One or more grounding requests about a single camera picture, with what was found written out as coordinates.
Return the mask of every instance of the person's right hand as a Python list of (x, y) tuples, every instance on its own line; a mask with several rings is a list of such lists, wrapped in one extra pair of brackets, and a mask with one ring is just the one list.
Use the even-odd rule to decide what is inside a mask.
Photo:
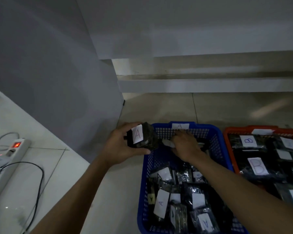
[(184, 130), (176, 131), (171, 141), (176, 147), (172, 149), (172, 151), (185, 162), (191, 163), (193, 159), (202, 156), (207, 157), (207, 155), (201, 151), (194, 136), (192, 134), (187, 134)]

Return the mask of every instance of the gray wall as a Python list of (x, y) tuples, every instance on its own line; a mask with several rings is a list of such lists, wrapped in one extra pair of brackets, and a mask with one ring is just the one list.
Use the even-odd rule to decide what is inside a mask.
[(123, 103), (75, 0), (0, 0), (0, 91), (88, 161)]
[(100, 59), (293, 50), (293, 0), (77, 0)]

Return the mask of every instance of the black cable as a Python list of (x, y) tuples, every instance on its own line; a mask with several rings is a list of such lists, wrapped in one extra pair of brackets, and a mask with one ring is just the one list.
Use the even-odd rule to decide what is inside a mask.
[(13, 165), (13, 164), (16, 164), (16, 163), (29, 163), (29, 164), (35, 165), (36, 167), (38, 167), (42, 171), (42, 176), (41, 176), (41, 180), (40, 180), (40, 184), (39, 184), (39, 189), (38, 189), (38, 195), (37, 195), (36, 204), (35, 204), (34, 215), (32, 216), (31, 222), (29, 223), (28, 227), (23, 232), (23, 234), (25, 234), (25, 232), (27, 232), (28, 229), (30, 228), (30, 226), (31, 226), (31, 224), (34, 221), (35, 216), (36, 216), (36, 212), (37, 212), (37, 208), (38, 208), (38, 202), (39, 202), (39, 198), (40, 198), (40, 190), (41, 190), (41, 185), (42, 185), (43, 178), (45, 177), (45, 171), (40, 166), (38, 166), (37, 164), (31, 163), (31, 162), (15, 162), (15, 163), (10, 163), (10, 164), (5, 165), (4, 167), (2, 167), (1, 170), (0, 170), (0, 172), (2, 171), (2, 169), (6, 168), (7, 166), (10, 166), (10, 165)]
[(19, 134), (19, 133), (17, 133), (17, 132), (9, 132), (9, 133), (6, 133), (6, 134), (0, 136), (0, 140), (1, 140), (3, 137), (5, 137), (6, 135), (9, 135), (9, 134), (16, 134), (16, 135), (17, 135), (17, 138), (18, 138), (18, 139), (20, 138), (20, 134)]

